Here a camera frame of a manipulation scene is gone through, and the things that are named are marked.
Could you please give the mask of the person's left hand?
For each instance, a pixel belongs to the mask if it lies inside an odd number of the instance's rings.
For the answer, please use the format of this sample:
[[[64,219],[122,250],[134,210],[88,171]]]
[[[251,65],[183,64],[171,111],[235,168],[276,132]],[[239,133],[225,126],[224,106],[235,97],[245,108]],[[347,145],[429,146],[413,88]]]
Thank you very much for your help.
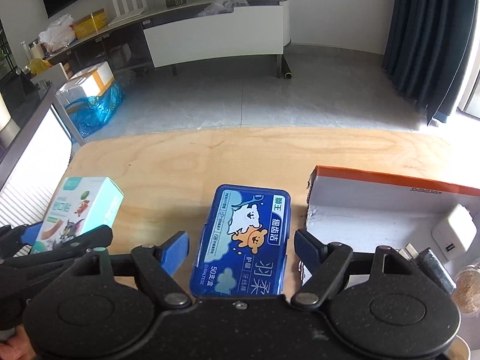
[[[23,325],[16,327],[15,334],[0,345],[2,360],[33,360],[35,351]]]

